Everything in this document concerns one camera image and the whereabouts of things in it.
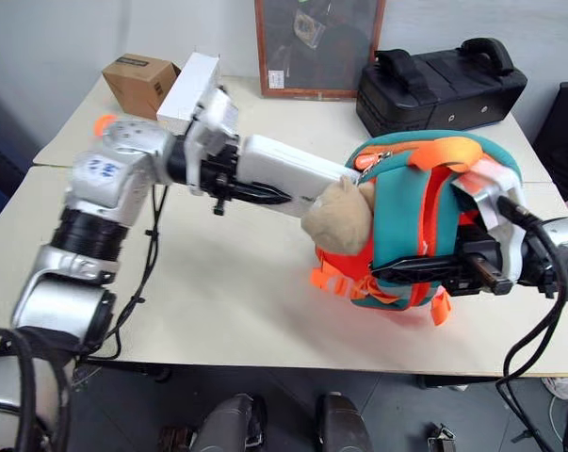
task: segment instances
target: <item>orange cap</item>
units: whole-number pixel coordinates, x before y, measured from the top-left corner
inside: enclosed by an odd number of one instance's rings
[[[102,116],[93,125],[93,134],[95,134],[96,137],[100,137],[101,135],[104,134],[105,128],[108,125],[110,125],[112,122],[114,122],[115,120],[116,120],[115,115],[104,115],[104,116]]]

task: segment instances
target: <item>backpack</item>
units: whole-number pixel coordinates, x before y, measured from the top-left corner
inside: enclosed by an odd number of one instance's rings
[[[491,140],[465,132],[422,130],[375,137],[360,146],[346,166],[362,172],[359,183],[375,187],[371,237],[355,256],[319,248],[311,283],[357,306],[404,311],[431,303],[435,325],[451,305],[440,282],[402,285],[377,279],[371,268],[407,256],[445,256],[455,251],[461,222],[473,222],[451,183],[481,158],[516,172],[513,157]]]

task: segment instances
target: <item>black cable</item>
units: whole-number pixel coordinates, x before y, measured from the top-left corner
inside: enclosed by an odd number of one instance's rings
[[[51,438],[52,451],[65,452],[68,445],[68,437],[70,434],[71,406],[70,396],[71,387],[66,377],[63,366],[59,365],[60,359],[54,347],[45,339],[45,337],[36,329],[30,327],[21,327],[19,332],[24,335],[31,336],[33,341],[38,343],[43,359],[49,363],[56,378],[57,383],[57,426]]]
[[[121,328],[122,325],[126,322],[129,316],[135,310],[135,307],[143,303],[145,299],[141,296],[143,294],[143,289],[145,285],[152,276],[152,272],[154,271],[155,264],[158,259],[158,251],[159,251],[159,231],[158,231],[158,223],[160,221],[160,217],[162,216],[162,211],[164,209],[164,204],[167,198],[167,194],[169,193],[169,188],[167,186],[164,187],[162,192],[162,196],[160,198],[160,202],[158,202],[156,197],[156,189],[155,186],[152,186],[152,210],[154,214],[154,226],[151,230],[147,230],[145,232],[146,235],[150,237],[150,243],[148,245],[148,252],[145,258],[145,267],[143,268],[143,273],[141,275],[141,281],[139,286],[133,296],[129,299],[128,303],[122,308],[121,313],[119,314],[114,327],[107,333],[105,339],[108,337],[114,336],[116,340],[116,351],[109,356],[93,356],[92,359],[96,361],[113,361],[116,360],[122,352],[122,339],[121,339]]]
[[[33,444],[33,439],[37,423],[37,387],[32,350],[26,339],[17,331],[0,328],[0,338],[0,355],[13,352],[20,368],[20,422],[15,450],[18,452],[36,450],[37,445]]]
[[[558,250],[556,245],[553,241],[549,238],[549,235],[544,229],[543,222],[540,220],[532,221],[532,218],[529,219],[527,228],[539,238],[542,245],[544,246],[545,250],[549,254],[549,257],[552,261],[552,266],[556,271],[556,279],[558,283],[558,298],[554,303],[554,306],[551,310],[547,313],[547,315],[520,341],[518,341],[508,352],[506,358],[503,363],[503,378],[499,379],[495,383],[495,387],[504,401],[508,404],[511,410],[516,414],[516,416],[520,419],[520,421],[525,425],[527,431],[533,437],[537,445],[543,450],[544,452],[553,452],[551,446],[542,438],[541,433],[538,429],[536,429],[525,413],[524,409],[522,408],[518,398],[516,397],[513,389],[511,388],[511,381],[517,379],[521,375],[523,375],[529,368],[534,365],[537,360],[541,357],[544,353],[551,337],[554,333],[554,330],[558,326],[558,322],[560,321],[560,314],[568,300],[568,272],[566,270],[565,265],[563,264],[562,260],[558,256]],[[511,360],[514,356],[527,344],[531,343],[539,334],[545,331],[544,337],[541,340],[541,343],[532,354],[532,356],[524,363],[519,369],[515,370],[514,372],[510,373],[511,367]],[[502,390],[502,386],[505,385],[508,389],[508,393],[506,394]]]

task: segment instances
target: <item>floor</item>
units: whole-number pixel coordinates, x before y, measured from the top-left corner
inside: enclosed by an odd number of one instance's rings
[[[492,383],[466,391],[420,389],[407,375],[310,369],[177,366],[166,382],[129,371],[82,369],[73,395],[70,452],[155,451],[163,426],[197,426],[221,400],[262,395],[268,405],[265,450],[312,451],[319,395],[338,391],[361,411],[376,451],[428,451],[431,423],[457,436],[458,452],[526,452],[532,439],[513,444],[523,428]],[[548,418],[551,395],[539,379],[515,384],[518,397],[546,440],[561,451]],[[554,421],[564,431],[568,404],[556,400]]]

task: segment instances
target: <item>white wall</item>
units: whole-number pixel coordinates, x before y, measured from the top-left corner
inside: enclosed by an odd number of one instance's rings
[[[124,50],[126,3],[0,0],[0,126],[13,120],[35,147],[51,140],[98,72]]]
[[[253,3],[0,0],[0,122],[31,136],[35,145],[21,147],[34,155],[124,52],[182,63],[198,50],[220,55],[223,73],[256,76]],[[476,36],[501,39],[527,74],[514,113],[534,138],[558,83],[568,80],[568,0],[388,0],[381,48],[427,52]]]

